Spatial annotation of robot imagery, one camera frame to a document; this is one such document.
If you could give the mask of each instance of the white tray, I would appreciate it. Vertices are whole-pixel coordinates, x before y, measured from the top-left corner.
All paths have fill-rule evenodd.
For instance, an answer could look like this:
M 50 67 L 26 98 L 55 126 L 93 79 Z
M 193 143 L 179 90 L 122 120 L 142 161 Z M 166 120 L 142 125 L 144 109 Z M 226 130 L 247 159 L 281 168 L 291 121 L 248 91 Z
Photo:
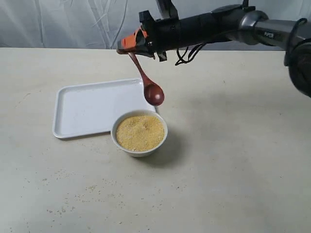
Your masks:
M 138 109 L 155 111 L 141 79 L 66 86 L 56 96 L 52 131 L 58 138 L 109 132 L 118 117 Z

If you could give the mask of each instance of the white backdrop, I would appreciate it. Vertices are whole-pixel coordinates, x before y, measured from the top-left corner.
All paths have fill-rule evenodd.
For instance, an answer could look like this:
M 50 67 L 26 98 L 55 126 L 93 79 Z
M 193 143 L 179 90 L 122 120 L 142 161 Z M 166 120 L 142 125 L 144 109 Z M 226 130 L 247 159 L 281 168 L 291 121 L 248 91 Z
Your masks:
M 173 0 L 179 17 L 209 12 L 242 0 Z M 311 0 L 250 0 L 271 19 L 311 19 Z M 155 0 L 0 0 L 0 47 L 113 49 L 138 26 L 139 11 L 159 18 Z M 265 50 L 237 42 L 211 50 Z

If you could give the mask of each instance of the beige table surface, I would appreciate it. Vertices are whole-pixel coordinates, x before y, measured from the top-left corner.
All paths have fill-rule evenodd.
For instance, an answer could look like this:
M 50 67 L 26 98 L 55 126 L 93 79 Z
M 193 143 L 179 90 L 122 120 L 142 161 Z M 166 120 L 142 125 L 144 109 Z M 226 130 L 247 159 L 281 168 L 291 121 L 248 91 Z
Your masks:
M 52 135 L 63 86 L 138 77 L 111 50 L 0 49 L 1 233 L 309 233 L 311 99 L 283 52 L 140 58 L 169 137 L 134 159 L 110 135 Z

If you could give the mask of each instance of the yellow grain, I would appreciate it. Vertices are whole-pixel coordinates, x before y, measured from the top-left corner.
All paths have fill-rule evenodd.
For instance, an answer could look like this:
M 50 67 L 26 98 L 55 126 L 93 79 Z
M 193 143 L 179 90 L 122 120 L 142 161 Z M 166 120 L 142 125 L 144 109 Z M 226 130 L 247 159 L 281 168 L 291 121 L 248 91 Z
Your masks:
M 164 128 L 155 116 L 132 116 L 117 127 L 117 142 L 125 149 L 146 151 L 163 140 Z

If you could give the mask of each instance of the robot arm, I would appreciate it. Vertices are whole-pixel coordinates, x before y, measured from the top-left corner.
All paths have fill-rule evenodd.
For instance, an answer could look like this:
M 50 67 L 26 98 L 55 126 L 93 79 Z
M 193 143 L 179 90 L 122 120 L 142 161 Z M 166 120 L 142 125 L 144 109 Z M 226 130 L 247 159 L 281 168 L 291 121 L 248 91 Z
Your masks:
M 228 5 L 189 18 L 179 19 L 171 0 L 157 0 L 164 19 L 154 20 L 149 11 L 139 13 L 141 27 L 118 42 L 118 53 L 134 52 L 166 61 L 166 51 L 177 49 L 180 63 L 193 60 L 207 43 L 239 41 L 248 45 L 262 43 L 286 50 L 284 65 L 291 80 L 303 94 L 311 97 L 311 24 L 298 21 L 270 20 L 244 0 L 242 5 Z M 188 61 L 179 48 L 194 46 Z

